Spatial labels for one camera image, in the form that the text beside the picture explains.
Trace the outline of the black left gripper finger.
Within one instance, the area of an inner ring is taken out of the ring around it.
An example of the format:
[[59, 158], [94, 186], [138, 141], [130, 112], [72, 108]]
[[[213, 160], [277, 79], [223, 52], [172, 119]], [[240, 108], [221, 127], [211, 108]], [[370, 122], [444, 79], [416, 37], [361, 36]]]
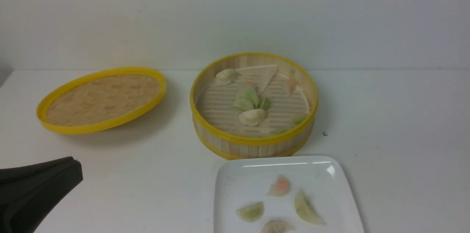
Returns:
[[0, 231], [33, 233], [83, 180], [73, 157], [0, 171]]

